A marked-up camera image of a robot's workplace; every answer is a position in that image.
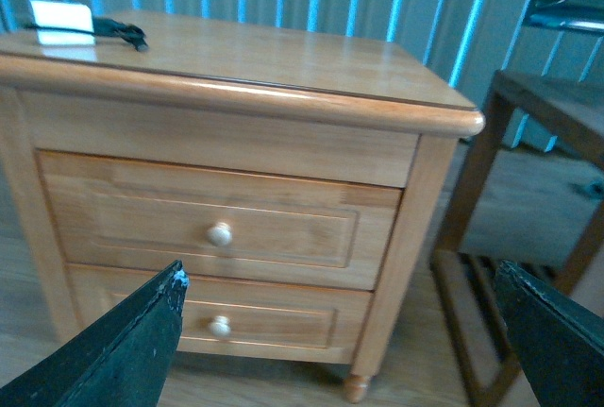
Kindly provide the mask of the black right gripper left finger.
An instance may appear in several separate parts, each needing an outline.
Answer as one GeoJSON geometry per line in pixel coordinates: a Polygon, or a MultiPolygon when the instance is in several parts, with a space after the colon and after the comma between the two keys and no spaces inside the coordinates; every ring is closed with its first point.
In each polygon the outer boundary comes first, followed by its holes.
{"type": "Polygon", "coordinates": [[[182,333],[189,278],[175,261],[3,386],[4,406],[155,406],[182,333]]]}

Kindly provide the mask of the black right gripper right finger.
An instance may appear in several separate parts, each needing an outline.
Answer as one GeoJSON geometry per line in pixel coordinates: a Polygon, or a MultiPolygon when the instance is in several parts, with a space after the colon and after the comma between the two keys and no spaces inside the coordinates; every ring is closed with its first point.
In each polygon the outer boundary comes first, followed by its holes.
{"type": "Polygon", "coordinates": [[[603,319],[504,261],[495,298],[508,339],[542,406],[603,404],[603,319]]]}

